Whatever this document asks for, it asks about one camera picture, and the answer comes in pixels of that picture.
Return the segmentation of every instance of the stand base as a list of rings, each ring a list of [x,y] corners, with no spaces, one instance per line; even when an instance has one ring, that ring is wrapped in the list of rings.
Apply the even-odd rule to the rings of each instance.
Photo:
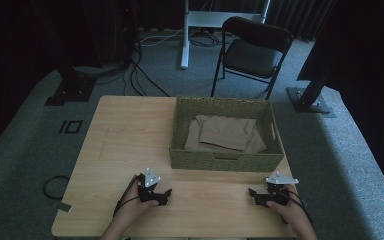
[[[321,95],[312,105],[300,104],[299,100],[304,90],[305,88],[286,88],[286,91],[288,92],[289,98],[291,99],[296,112],[321,113],[325,118],[336,118],[336,115],[333,112],[332,108],[329,108],[326,105]]]
[[[96,78],[79,76],[75,90],[66,91],[67,82],[62,81],[53,97],[49,97],[45,106],[63,106],[65,102],[88,102],[96,83]]]

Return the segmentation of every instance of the hand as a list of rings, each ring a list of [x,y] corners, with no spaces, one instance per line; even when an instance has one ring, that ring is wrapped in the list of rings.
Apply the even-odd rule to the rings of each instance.
[[[296,194],[295,188],[291,185],[286,185],[285,187],[288,191]],[[290,197],[300,202],[299,198],[295,194],[291,193]],[[299,239],[317,239],[317,235],[314,232],[310,220],[304,210],[296,203],[289,201],[286,206],[283,206],[273,201],[267,201],[267,205],[282,215],[285,221],[292,227],[292,230]]]
[[[147,209],[158,206],[158,201],[141,202],[138,194],[139,181],[135,180],[121,203],[121,207],[102,234],[102,240],[120,239],[124,231]]]

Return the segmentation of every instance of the folded fabric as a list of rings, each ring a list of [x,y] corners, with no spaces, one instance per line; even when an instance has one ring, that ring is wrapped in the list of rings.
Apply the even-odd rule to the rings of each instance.
[[[255,119],[198,115],[189,125],[185,150],[258,153],[266,150]]]

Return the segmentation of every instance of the green basket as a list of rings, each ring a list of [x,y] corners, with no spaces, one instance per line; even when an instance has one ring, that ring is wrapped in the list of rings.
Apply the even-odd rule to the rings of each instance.
[[[197,115],[256,119],[267,150],[256,154],[186,151],[189,124]],[[170,142],[173,169],[235,172],[272,172],[284,152],[269,101],[248,99],[177,97]]]

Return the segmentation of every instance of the chair backrest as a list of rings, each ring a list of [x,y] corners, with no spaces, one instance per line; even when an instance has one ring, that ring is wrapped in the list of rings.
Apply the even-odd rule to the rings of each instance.
[[[283,28],[242,17],[227,19],[222,29],[223,32],[230,32],[252,45],[274,49],[283,54],[289,51],[293,41],[292,34]]]

